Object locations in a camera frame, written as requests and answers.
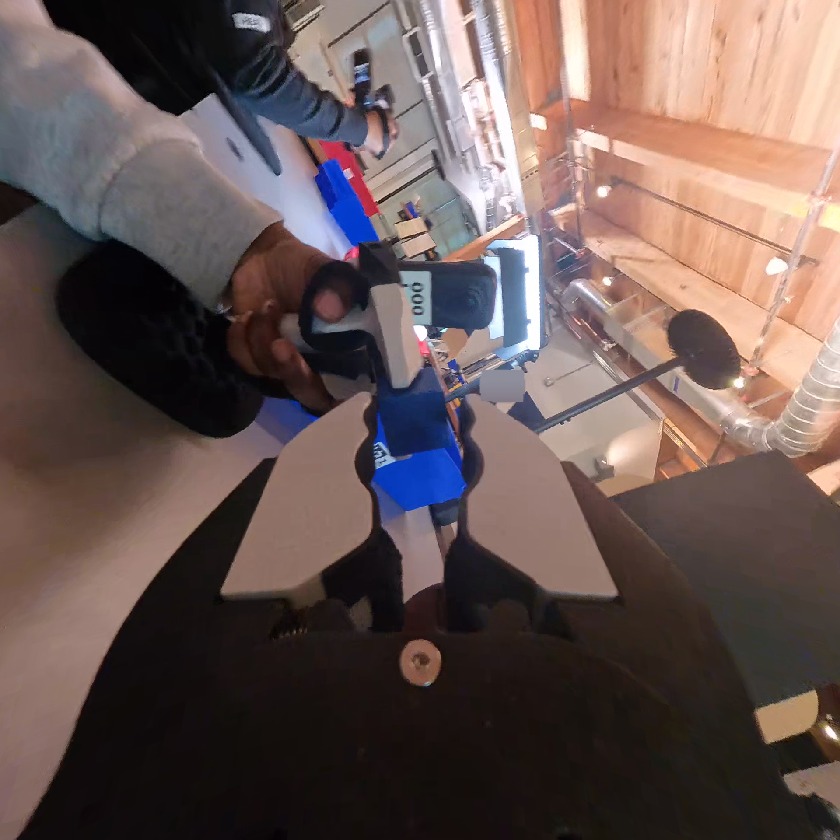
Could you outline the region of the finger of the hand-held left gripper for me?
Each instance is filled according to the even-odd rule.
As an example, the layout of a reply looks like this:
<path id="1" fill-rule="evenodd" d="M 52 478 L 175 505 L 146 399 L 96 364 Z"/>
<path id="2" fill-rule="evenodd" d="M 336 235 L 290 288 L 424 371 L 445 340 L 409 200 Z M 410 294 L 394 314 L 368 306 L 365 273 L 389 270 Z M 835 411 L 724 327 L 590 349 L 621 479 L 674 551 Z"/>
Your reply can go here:
<path id="1" fill-rule="evenodd" d="M 411 308 L 399 284 L 371 288 L 371 305 L 377 324 L 375 341 L 385 375 L 393 389 L 411 387 L 424 367 Z"/>

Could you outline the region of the black mesh cushion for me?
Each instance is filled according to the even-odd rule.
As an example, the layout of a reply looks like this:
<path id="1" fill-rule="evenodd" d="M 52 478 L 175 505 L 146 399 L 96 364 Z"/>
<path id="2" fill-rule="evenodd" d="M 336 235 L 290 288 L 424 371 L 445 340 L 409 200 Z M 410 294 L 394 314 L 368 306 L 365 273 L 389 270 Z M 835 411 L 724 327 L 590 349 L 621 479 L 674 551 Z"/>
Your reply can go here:
<path id="1" fill-rule="evenodd" d="M 246 373 L 228 351 L 230 321 L 163 268 L 110 241 L 68 269 L 56 289 L 59 320 L 83 353 L 171 420 L 230 438 L 264 400 L 291 400 L 277 380 Z"/>

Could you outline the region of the person's left hand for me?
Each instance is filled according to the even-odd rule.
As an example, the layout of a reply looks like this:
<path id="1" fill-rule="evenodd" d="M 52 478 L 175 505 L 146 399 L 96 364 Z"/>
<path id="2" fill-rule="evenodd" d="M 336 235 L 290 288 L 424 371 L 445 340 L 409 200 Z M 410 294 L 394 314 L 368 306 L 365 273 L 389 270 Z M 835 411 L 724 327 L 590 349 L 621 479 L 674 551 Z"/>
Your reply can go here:
<path id="1" fill-rule="evenodd" d="M 315 414 L 330 412 L 338 402 L 299 349 L 281 336 L 280 322 L 299 313 L 310 279 L 332 263 L 277 222 L 248 247 L 227 294 L 233 319 L 227 349 L 237 365 L 249 376 L 279 383 Z"/>

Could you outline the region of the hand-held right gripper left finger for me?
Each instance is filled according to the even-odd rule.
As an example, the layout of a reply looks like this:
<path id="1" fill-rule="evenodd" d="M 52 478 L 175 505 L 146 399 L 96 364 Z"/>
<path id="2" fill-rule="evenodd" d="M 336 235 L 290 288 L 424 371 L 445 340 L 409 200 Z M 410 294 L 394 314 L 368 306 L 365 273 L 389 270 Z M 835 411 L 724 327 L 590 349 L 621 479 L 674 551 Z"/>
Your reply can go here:
<path id="1" fill-rule="evenodd" d="M 375 405 L 360 393 L 281 451 L 221 587 L 226 601 L 324 597 L 321 573 L 367 540 L 377 516 L 356 465 L 375 435 Z"/>

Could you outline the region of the silver air duct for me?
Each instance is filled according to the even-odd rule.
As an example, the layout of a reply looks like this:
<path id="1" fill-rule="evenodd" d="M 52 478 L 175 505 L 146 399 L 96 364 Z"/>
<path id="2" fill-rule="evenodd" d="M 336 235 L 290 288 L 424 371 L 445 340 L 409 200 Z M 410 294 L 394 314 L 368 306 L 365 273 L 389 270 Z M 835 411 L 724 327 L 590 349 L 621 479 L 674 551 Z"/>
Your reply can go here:
<path id="1" fill-rule="evenodd" d="M 666 327 L 676 316 L 665 317 L 665 308 L 650 309 L 622 320 L 632 299 L 611 303 L 591 281 L 575 279 L 562 292 L 567 312 L 582 310 L 598 321 L 610 340 L 640 364 L 655 366 L 669 355 Z M 691 380 L 687 369 L 659 376 L 683 403 L 716 425 L 729 440 L 756 452 L 777 450 L 790 458 L 815 453 L 838 426 L 838 332 L 824 342 L 801 382 L 794 388 L 780 417 L 769 419 L 738 397 L 734 387 L 713 391 Z"/>

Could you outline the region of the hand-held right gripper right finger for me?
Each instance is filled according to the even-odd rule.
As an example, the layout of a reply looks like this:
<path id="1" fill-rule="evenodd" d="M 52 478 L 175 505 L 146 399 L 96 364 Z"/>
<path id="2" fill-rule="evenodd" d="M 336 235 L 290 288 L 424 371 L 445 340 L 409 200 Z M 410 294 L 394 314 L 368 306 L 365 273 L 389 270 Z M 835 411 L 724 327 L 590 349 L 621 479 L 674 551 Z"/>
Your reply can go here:
<path id="1" fill-rule="evenodd" d="M 619 592 L 563 462 L 536 435 L 478 395 L 462 407 L 464 534 L 544 591 L 614 601 Z"/>

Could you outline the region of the studio light panel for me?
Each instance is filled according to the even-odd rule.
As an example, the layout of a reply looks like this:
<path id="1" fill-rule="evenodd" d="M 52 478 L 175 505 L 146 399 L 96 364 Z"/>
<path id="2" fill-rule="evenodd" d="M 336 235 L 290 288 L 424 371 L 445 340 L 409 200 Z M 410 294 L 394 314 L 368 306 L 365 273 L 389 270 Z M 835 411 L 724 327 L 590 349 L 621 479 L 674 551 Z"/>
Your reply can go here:
<path id="1" fill-rule="evenodd" d="M 501 350 L 507 356 L 541 350 L 545 343 L 545 283 L 539 236 L 498 239 L 490 244 L 488 254 L 500 268 Z"/>

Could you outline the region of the black panel board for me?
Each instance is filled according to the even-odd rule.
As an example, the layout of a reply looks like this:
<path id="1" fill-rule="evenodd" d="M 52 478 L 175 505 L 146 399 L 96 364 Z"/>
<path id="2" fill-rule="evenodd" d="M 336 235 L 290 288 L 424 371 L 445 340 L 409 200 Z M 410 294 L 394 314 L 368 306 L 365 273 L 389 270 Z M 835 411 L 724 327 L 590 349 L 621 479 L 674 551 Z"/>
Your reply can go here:
<path id="1" fill-rule="evenodd" d="M 767 743 L 816 723 L 838 684 L 838 505 L 776 453 L 614 496 L 707 604 Z"/>

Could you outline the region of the red storage bin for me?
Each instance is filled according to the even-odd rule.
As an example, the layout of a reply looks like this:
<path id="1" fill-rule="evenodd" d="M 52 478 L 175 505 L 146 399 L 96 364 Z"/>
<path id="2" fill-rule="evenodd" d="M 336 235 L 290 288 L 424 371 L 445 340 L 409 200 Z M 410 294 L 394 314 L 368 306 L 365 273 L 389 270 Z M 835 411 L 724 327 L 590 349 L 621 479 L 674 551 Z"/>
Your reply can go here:
<path id="1" fill-rule="evenodd" d="M 354 151 L 346 148 L 343 143 L 327 140 L 320 140 L 318 143 L 326 160 L 339 163 L 345 179 L 349 182 L 353 192 L 359 198 L 365 215 L 367 217 L 378 216 L 380 214 L 380 208 L 364 179 L 364 173 L 358 155 Z"/>

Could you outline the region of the person's left forearm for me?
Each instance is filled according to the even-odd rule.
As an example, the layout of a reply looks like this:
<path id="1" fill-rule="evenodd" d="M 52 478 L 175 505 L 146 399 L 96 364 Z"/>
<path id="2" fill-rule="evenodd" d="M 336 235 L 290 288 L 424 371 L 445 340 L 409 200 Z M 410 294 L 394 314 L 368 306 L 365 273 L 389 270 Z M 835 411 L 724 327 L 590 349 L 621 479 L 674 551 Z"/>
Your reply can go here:
<path id="1" fill-rule="evenodd" d="M 1 42 L 2 179 L 80 235 L 137 250 L 214 308 L 280 217 L 40 2 L 2 2 Z"/>

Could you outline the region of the black track light rail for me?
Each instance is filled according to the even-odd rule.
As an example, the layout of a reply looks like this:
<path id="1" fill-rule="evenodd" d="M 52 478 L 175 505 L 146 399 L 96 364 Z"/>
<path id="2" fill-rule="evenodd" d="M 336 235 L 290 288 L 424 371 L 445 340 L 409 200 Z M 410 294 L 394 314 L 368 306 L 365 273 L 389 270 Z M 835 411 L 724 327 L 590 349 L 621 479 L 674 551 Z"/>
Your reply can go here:
<path id="1" fill-rule="evenodd" d="M 661 195 L 657 192 L 654 192 L 654 191 L 646 188 L 645 186 L 639 185 L 635 182 L 628 181 L 627 179 L 625 179 L 621 176 L 611 176 L 610 179 L 609 179 L 608 185 L 613 190 L 616 189 L 619 186 L 623 186 L 623 187 L 635 190 L 639 193 L 645 194 L 646 196 L 649 196 L 649 197 L 653 198 L 654 200 L 656 200 L 656 201 L 658 201 L 662 204 L 665 204 L 669 207 L 680 210 L 681 212 L 683 212 L 685 214 L 689 214 L 693 217 L 696 217 L 703 222 L 712 224 L 712 225 L 714 225 L 714 226 L 716 226 L 720 229 L 727 230 L 729 233 L 738 235 L 741 238 L 745 238 L 745 239 L 749 240 L 750 242 L 752 242 L 756 245 L 761 245 L 765 248 L 771 249 L 779 257 L 785 257 L 785 258 L 789 259 L 793 255 L 793 251 L 792 251 L 791 248 L 787 248 L 787 247 L 785 247 L 781 244 L 778 244 L 778 243 L 774 242 L 771 239 L 768 239 L 768 238 L 762 237 L 760 235 L 754 234 L 744 227 L 740 227 L 738 225 L 731 224 L 730 222 L 726 222 L 725 220 L 722 220 L 722 219 L 719 219 L 719 218 L 714 217 L 712 215 L 709 215 L 708 213 L 705 213 L 705 212 L 703 212 L 699 209 L 696 209 L 693 206 L 684 204 L 684 203 L 676 201 L 676 200 L 674 200 L 670 197 Z"/>

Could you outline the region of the large blue storage bin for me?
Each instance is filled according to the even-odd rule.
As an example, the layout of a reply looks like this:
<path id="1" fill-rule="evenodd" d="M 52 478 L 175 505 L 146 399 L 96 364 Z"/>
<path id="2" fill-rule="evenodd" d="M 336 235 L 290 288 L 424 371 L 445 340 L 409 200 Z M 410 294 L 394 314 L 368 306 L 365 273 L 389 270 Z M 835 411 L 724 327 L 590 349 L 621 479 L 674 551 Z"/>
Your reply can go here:
<path id="1" fill-rule="evenodd" d="M 452 431 L 448 432 L 448 441 L 443 448 L 397 459 L 386 443 L 379 423 L 373 454 L 374 484 L 405 511 L 457 500 L 466 488 L 463 459 Z"/>

